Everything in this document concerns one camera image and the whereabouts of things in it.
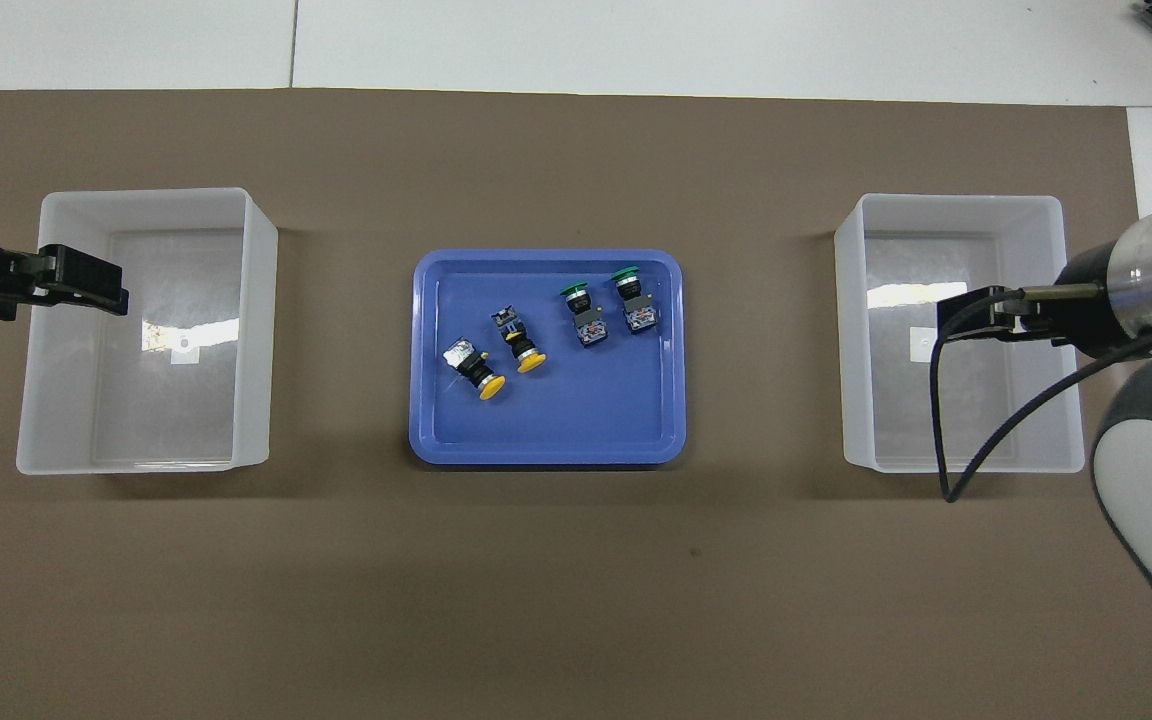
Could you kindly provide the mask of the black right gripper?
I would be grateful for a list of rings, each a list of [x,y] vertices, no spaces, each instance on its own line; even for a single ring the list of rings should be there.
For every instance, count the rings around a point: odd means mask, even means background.
[[[943,344],[967,340],[1010,342],[1014,314],[1001,309],[1016,301],[1016,342],[1053,341],[1056,327],[1079,353],[1102,357],[1120,346],[1120,323],[1108,301],[1108,263],[1114,243],[1102,243],[1076,255],[1058,275],[1056,285],[1096,285],[1093,300],[1069,300],[1053,305],[1051,316],[1043,300],[1018,300],[1018,291],[984,287],[935,302],[935,329]]]

